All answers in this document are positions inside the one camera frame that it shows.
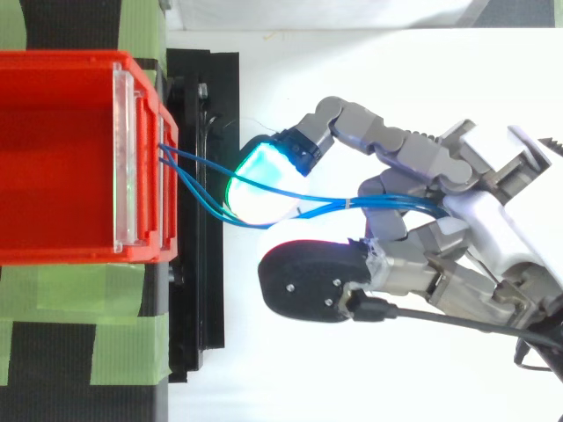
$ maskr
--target robotic hand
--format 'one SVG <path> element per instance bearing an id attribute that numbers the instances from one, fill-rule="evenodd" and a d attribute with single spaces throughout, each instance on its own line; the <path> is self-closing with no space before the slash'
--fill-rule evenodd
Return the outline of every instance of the robotic hand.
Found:
<path id="1" fill-rule="evenodd" d="M 307 165 L 334 138 L 375 153 L 390 168 L 364 181 L 360 196 L 427 198 L 450 216 L 407 231 L 400 211 L 365 208 L 368 234 L 359 242 L 297 241 L 274 248 L 259 267 L 272 310 L 312 321 L 377 321 L 389 316 L 388 309 L 385 314 L 366 292 L 413 293 L 446 316 L 484 323 L 472 328 L 493 331 L 489 324 L 563 343 L 557 247 L 563 229 L 552 212 L 563 157 L 556 142 L 538 142 L 519 127 L 491 135 L 470 120 L 434 138 L 386 127 L 381 117 L 336 97 L 323 99 L 315 113 L 278 136 L 281 143 L 294 136 L 314 144 L 302 152 Z M 459 265 L 463 256 L 482 273 Z M 534 347 L 563 381 L 561 348 L 520 337 L 516 363 Z"/>

